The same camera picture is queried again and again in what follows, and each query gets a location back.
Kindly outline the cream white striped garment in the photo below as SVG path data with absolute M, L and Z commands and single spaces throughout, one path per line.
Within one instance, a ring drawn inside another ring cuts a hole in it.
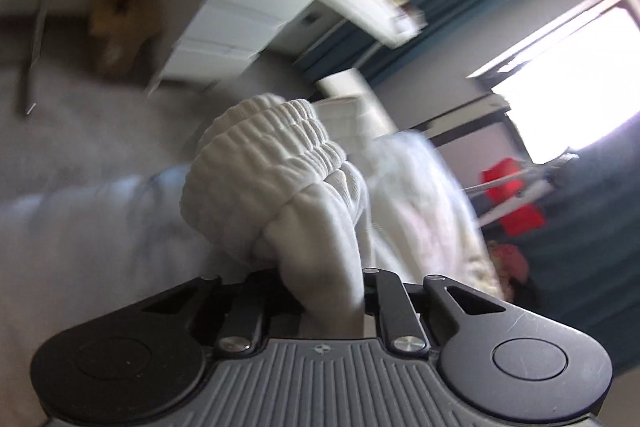
M 423 134 L 380 135 L 361 98 L 248 98 L 204 132 L 184 221 L 244 272 L 276 269 L 305 337 L 364 329 L 363 272 L 442 274 L 501 297 L 477 217 Z

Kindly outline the pile of mixed clothes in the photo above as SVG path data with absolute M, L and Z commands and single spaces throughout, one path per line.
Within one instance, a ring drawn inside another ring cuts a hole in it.
M 504 299 L 527 310 L 540 306 L 537 288 L 529 275 L 529 264 L 518 247 L 487 243 L 488 253 L 496 269 Z

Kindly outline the red garment on hanger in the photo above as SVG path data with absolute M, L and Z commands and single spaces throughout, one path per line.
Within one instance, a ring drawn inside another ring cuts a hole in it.
M 521 171 L 521 163 L 514 158 L 503 158 L 497 164 L 484 170 L 480 181 L 486 183 L 510 176 Z M 522 179 L 506 181 L 484 192 L 489 198 L 490 205 L 499 205 L 512 197 L 521 195 L 525 190 Z M 546 225 L 544 215 L 534 204 L 526 204 L 498 219 L 498 225 L 506 236 L 516 237 L 530 231 L 541 229 Z

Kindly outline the teal curtain right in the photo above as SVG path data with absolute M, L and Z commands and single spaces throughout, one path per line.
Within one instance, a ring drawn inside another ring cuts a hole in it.
M 536 312 L 596 338 L 623 374 L 639 364 L 639 145 L 600 143 L 567 170 L 541 202 L 542 228 L 484 234 L 526 258 Z

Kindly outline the pastel multicolour bed sheet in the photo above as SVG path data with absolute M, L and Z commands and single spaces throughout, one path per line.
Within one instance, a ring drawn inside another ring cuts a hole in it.
M 32 113 L 14 113 L 21 20 L 1 27 L 1 421 L 37 426 L 29 363 L 54 334 L 197 277 L 208 245 L 180 217 L 196 143 L 224 111 L 271 92 L 310 89 L 267 52 L 213 86 L 145 89 L 139 63 L 123 80 L 93 72 L 80 18 L 50 23 L 34 75 Z

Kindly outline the white desk with drawers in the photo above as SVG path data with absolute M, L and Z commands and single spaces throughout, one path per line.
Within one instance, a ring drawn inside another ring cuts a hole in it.
M 393 0 L 163 0 L 165 29 L 155 48 L 148 89 L 166 81 L 207 86 L 240 77 L 262 52 L 288 42 L 316 46 L 332 26 L 351 22 L 388 48 L 419 32 Z

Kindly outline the brown cardboard box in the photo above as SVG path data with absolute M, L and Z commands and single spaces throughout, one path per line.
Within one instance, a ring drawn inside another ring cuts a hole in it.
M 160 0 L 92 0 L 89 36 L 98 46 L 96 72 L 126 75 L 142 46 L 163 27 Z

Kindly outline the dark wooden chair frame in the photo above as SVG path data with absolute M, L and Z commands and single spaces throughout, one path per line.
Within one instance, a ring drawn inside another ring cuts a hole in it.
M 497 122 L 503 122 L 504 115 L 510 109 L 509 103 L 502 96 L 491 93 L 423 121 L 414 126 L 413 130 L 422 132 L 435 146 L 442 146 Z

